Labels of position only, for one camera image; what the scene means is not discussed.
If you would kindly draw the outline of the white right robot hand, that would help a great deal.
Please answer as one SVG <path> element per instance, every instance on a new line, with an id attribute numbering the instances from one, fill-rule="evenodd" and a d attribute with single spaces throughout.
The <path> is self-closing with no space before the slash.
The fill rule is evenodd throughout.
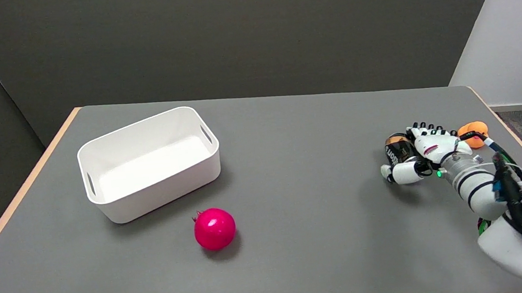
<path id="1" fill-rule="evenodd" d="M 454 153 L 473 154 L 472 148 L 455 131 L 425 122 L 415 122 L 405 132 L 389 136 L 384 151 L 388 163 L 381 166 L 380 174 L 387 182 L 399 185 L 431 176 L 446 157 Z"/>

